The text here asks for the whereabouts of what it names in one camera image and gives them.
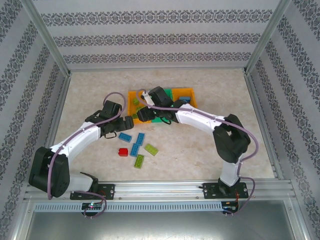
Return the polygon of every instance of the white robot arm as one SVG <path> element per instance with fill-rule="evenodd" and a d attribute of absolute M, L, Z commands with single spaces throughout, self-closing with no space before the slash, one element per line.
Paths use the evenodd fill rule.
<path fill-rule="evenodd" d="M 243 127 L 235 115 L 230 114 L 227 117 L 213 115 L 196 109 L 182 100 L 173 102 L 163 88 L 159 86 L 150 90 L 148 93 L 142 93 L 141 97 L 145 99 L 150 106 L 172 108 L 175 110 L 160 110 L 144 107 L 137 113 L 140 121 L 145 122 L 155 117 L 160 117 L 160 119 L 167 124 L 171 124 L 171 122 L 188 124 L 211 136 L 213 135 L 217 152 L 224 160 L 219 179 L 222 185 L 221 191 L 225 191 L 227 188 L 239 182 L 238 168 L 241 158 L 251 142 L 250 138 L 245 132 L 218 121 L 222 120 Z"/>
<path fill-rule="evenodd" d="M 106 100 L 102 110 L 87 117 L 81 127 L 65 140 L 50 148 L 40 147 L 34 155 L 29 184 L 44 192 L 48 191 L 49 165 L 55 153 L 58 152 L 52 167 L 51 195 L 58 198 L 65 192 L 96 192 L 98 189 L 96 177 L 84 172 L 70 174 L 69 166 L 81 151 L 102 136 L 109 133 L 114 133 L 116 136 L 116 132 L 134 127 L 131 116 L 117 117 L 112 121 L 99 124 L 115 117 L 121 109 L 120 104 Z"/>

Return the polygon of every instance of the blue lego brick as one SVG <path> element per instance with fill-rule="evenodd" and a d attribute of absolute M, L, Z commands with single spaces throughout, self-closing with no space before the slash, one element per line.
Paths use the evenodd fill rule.
<path fill-rule="evenodd" d="M 179 100 L 185 101 L 185 102 L 187 102 L 189 104 L 190 101 L 191 101 L 191 97 L 189 97 L 189 96 L 180 96 Z"/>
<path fill-rule="evenodd" d="M 145 134 L 142 132 L 139 132 L 138 138 L 136 139 L 136 144 L 142 146 L 142 144 L 144 143 L 144 139 L 145 139 Z"/>
<path fill-rule="evenodd" d="M 130 152 L 130 156 L 136 157 L 138 156 L 138 151 L 139 151 L 140 145 L 134 143 Z"/>
<path fill-rule="evenodd" d="M 121 133 L 119 134 L 119 139 L 121 139 L 121 140 L 123 140 L 123 141 L 125 141 L 125 142 L 130 143 L 130 142 L 131 142 L 131 139 L 132 139 L 132 136 L 121 132 Z"/>

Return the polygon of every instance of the beige surface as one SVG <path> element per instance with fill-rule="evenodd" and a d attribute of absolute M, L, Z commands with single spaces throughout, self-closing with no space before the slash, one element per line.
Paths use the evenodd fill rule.
<path fill-rule="evenodd" d="M 73 133 L 85 118 L 102 109 L 110 92 L 125 96 L 129 90 L 192 87 L 198 108 L 221 116 L 238 116 L 243 126 L 258 139 L 260 150 L 241 168 L 241 175 L 254 178 L 273 178 L 272 168 L 262 140 L 248 89 L 240 69 L 232 70 L 132 70 L 77 72 L 72 74 L 70 87 L 59 124 L 56 143 Z M 121 103 L 119 96 L 110 100 Z M 145 156 L 142 169 L 134 168 L 135 158 L 118 156 L 118 148 L 131 150 L 138 133 L 145 133 L 147 143 L 158 148 L 152 156 L 142 147 Z M 131 143 L 118 138 L 105 139 L 89 145 L 72 162 L 72 172 L 86 172 L 102 181 L 138 180 L 204 180 L 218 179 L 223 161 L 216 152 L 212 136 L 185 124 L 137 124 L 125 132 L 132 135 Z M 250 144 L 248 153 L 252 153 Z"/>

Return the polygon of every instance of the black mounting plate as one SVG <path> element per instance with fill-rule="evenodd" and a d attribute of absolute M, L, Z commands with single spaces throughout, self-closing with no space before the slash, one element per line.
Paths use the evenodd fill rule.
<path fill-rule="evenodd" d="M 113 200 L 115 195 L 115 185 L 98 184 L 98 191 L 96 193 L 103 195 L 106 200 Z M 101 197 L 74 192 L 70 194 L 70 200 L 101 200 Z"/>
<path fill-rule="evenodd" d="M 219 190 L 219 183 L 205 182 L 202 184 L 204 199 L 235 199 L 236 192 L 239 199 L 247 199 L 249 197 L 247 185 L 244 182 L 238 182 L 232 187 L 232 192 L 228 196 L 224 196 Z"/>

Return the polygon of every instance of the patterned wallpaper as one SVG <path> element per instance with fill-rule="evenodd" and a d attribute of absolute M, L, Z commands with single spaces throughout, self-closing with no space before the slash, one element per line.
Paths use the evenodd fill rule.
<path fill-rule="evenodd" d="M 251 73 L 311 239 L 320 239 L 320 2 L 294 0 Z"/>
<path fill-rule="evenodd" d="M 244 67 L 279 0 L 35 0 L 71 70 Z"/>
<path fill-rule="evenodd" d="M 7 239 L 64 76 L 18 0 L 0 3 L 0 239 Z"/>

